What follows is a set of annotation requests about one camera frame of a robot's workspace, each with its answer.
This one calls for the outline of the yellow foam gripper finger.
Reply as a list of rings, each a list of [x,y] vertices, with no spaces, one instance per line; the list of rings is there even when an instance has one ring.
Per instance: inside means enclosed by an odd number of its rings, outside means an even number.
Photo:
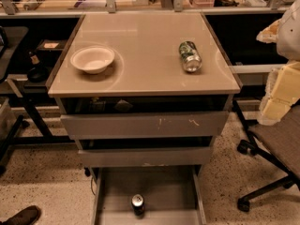
[[[300,99],[300,62],[272,69],[265,86],[265,96],[260,104],[258,122],[272,126],[279,122]]]
[[[272,22],[256,36],[256,39],[263,43],[276,43],[278,40],[279,23],[280,19]]]

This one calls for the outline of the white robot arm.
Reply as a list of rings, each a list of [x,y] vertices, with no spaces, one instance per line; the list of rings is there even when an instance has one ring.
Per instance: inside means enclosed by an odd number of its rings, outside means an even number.
[[[277,53],[288,59],[285,66],[269,73],[259,108],[258,122],[272,126],[300,99],[300,0],[295,0],[283,16],[264,28],[256,39],[275,43]]]

